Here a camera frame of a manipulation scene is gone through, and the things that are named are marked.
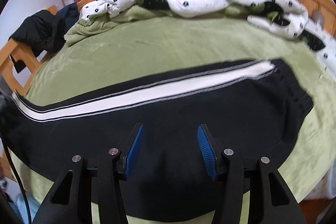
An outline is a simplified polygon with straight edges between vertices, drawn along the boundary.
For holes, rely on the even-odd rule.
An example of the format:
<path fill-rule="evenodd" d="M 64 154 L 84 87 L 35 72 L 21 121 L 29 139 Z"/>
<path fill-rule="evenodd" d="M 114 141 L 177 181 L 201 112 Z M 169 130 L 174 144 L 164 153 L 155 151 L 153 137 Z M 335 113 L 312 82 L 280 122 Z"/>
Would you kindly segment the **black pants with white stripe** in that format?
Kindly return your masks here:
<path fill-rule="evenodd" d="M 74 155 L 95 166 L 142 124 L 135 172 L 121 186 L 126 213 L 177 222 L 215 209 L 217 189 L 197 140 L 201 124 L 241 156 L 246 170 L 263 156 L 281 166 L 313 105 L 283 60 L 235 60 L 149 75 L 46 106 L 15 93 L 6 97 L 1 122 L 11 151 L 52 181 Z"/>

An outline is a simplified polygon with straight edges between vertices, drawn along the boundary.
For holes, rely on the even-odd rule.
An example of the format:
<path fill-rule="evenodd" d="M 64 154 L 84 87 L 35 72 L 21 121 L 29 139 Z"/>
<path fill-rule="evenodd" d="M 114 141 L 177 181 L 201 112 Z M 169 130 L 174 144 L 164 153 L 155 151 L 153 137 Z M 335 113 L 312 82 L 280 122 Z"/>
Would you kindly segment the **green fleece bed blanket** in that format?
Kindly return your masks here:
<path fill-rule="evenodd" d="M 284 59 L 314 100 L 280 173 L 298 201 L 335 159 L 335 81 L 302 42 L 217 13 L 198 19 L 160 17 L 132 7 L 115 28 L 65 46 L 45 62 L 27 92 L 48 105 L 85 92 L 173 69 L 237 59 Z"/>

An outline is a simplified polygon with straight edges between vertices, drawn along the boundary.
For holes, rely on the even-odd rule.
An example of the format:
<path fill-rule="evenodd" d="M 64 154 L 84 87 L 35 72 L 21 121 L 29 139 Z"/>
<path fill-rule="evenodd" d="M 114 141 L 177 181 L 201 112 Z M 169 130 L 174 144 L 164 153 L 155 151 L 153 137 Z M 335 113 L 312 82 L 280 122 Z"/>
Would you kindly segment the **black jacket on footboard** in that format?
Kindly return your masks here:
<path fill-rule="evenodd" d="M 48 10 L 27 17 L 10 38 L 31 47 L 35 57 L 43 51 L 56 53 L 65 44 L 65 22 Z"/>

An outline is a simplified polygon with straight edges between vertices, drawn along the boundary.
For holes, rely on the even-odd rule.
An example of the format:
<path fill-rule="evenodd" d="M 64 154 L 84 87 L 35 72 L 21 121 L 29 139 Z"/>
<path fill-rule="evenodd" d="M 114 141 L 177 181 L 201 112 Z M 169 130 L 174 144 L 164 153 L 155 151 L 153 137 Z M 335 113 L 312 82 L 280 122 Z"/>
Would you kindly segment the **navy garment on footboard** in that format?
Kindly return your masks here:
<path fill-rule="evenodd" d="M 79 20 L 79 11 L 77 3 L 71 3 L 60 9 L 57 13 L 57 16 L 61 17 L 64 20 L 65 29 L 64 32 L 67 32 L 78 20 Z"/>

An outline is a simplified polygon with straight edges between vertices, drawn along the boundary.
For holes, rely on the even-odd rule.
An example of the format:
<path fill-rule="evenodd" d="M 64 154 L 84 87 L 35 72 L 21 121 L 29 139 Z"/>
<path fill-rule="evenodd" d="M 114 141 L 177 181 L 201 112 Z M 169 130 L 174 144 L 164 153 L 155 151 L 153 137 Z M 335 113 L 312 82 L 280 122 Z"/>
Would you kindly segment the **white floral quilt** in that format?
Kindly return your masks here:
<path fill-rule="evenodd" d="M 249 11 L 248 22 L 286 39 L 300 39 L 335 71 L 335 38 L 309 17 L 298 0 L 97 0 L 81 9 L 88 21 L 101 15 L 114 18 L 133 5 L 148 10 L 170 10 L 183 18 L 193 18 L 238 5 Z"/>

